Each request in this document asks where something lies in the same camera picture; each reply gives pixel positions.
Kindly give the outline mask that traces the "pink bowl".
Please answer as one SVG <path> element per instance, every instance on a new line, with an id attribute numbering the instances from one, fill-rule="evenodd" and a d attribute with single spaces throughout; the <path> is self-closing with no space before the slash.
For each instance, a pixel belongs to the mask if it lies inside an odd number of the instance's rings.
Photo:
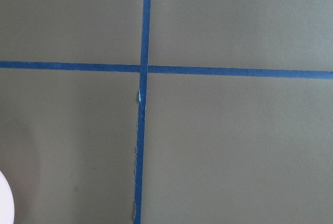
<path id="1" fill-rule="evenodd" d="M 13 224 L 15 206 L 11 188 L 1 173 L 1 224 Z"/>

